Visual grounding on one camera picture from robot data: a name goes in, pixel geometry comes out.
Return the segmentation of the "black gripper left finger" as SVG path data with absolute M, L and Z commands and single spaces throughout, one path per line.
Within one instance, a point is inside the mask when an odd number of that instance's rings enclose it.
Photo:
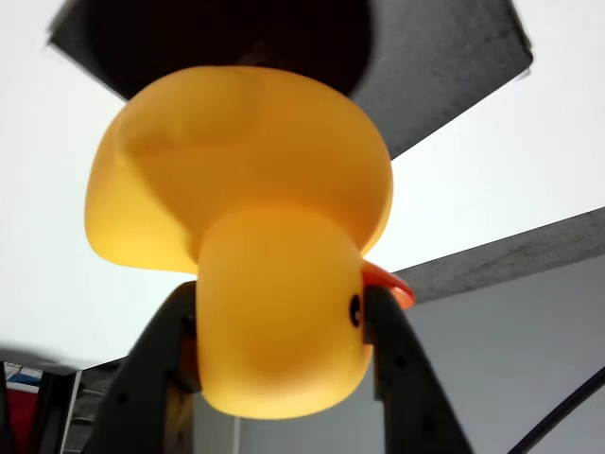
M 149 321 L 98 407 L 89 453 L 194 451 L 195 305 L 196 284 L 182 284 Z

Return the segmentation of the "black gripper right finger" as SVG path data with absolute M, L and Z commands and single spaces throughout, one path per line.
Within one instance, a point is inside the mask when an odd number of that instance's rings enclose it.
M 364 341 L 373 346 L 374 398 L 384 408 L 385 451 L 473 450 L 403 309 L 384 287 L 364 289 Z

